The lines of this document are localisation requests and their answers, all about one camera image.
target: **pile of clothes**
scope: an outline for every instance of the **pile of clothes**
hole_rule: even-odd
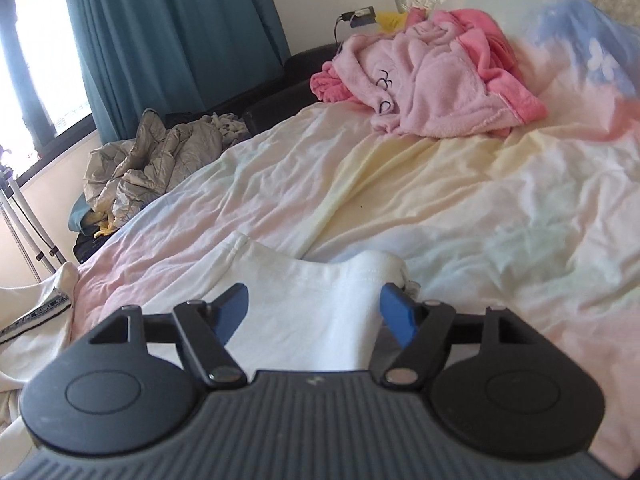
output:
[[[488,14],[436,10],[425,18],[412,9],[398,32],[351,36],[312,76],[312,92],[324,102],[373,108],[372,125],[393,134],[505,136],[546,117]]]
[[[90,153],[84,197],[92,211],[84,227],[97,226],[94,237],[113,233],[248,136],[244,122],[233,114],[166,128],[156,111],[145,110],[135,139],[110,142]]]

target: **metal pin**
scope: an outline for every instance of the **metal pin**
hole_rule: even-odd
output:
[[[411,370],[411,368],[391,368],[391,370],[385,374],[385,379],[391,384],[408,386],[418,380],[418,374],[414,370]]]
[[[217,383],[235,383],[242,378],[242,372],[233,366],[219,366],[209,373],[209,379]]]

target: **puffer jacket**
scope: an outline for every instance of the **puffer jacket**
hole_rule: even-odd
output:
[[[167,130],[156,111],[142,114],[135,140],[105,144],[89,154],[84,196],[113,228],[121,228],[153,200],[222,153],[217,117]]]

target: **tripod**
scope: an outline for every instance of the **tripod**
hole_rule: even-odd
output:
[[[2,153],[5,151],[7,150],[4,150],[2,146],[0,146],[0,158],[2,157]],[[11,168],[0,163],[0,214],[4,218],[4,222],[6,223],[6,226],[9,229],[12,238],[14,239],[14,242],[18,246],[18,249],[20,250],[22,257],[24,258],[24,261],[29,266],[33,277],[37,280],[37,282],[41,282],[38,271],[36,270],[26,249],[24,248],[24,245],[22,244],[22,241],[15,231],[16,228],[18,229],[18,231],[20,231],[20,233],[22,234],[22,238],[27,242],[28,245],[30,245],[31,249],[35,251],[36,261],[42,262],[42,264],[51,274],[55,274],[56,268],[51,264],[49,259],[47,259],[44,252],[40,249],[39,245],[36,243],[33,237],[31,237],[30,232],[20,221],[20,218],[18,217],[14,208],[9,204],[10,198],[14,200],[15,205],[26,218],[27,222],[31,225],[38,237],[47,246],[47,248],[49,249],[49,256],[55,256],[60,264],[64,264],[66,262],[64,256],[62,255],[62,253],[60,253],[58,247],[56,247],[55,243],[53,243],[53,240],[51,240],[44,227],[31,210],[31,207],[20,191],[18,183],[14,180],[14,171]]]

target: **round pad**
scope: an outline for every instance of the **round pad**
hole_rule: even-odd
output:
[[[535,372],[505,372],[486,384],[486,396],[498,408],[513,413],[541,413],[560,398],[560,388]]]
[[[586,449],[604,412],[595,382],[551,347],[500,345],[443,370],[431,404],[468,446],[512,460]]]
[[[191,415],[196,389],[177,366],[128,344],[62,354],[20,396],[34,437],[62,453],[131,452],[175,431]]]
[[[92,372],[66,387],[66,400],[80,412],[108,415],[126,410],[138,400],[141,390],[140,382],[124,372]]]

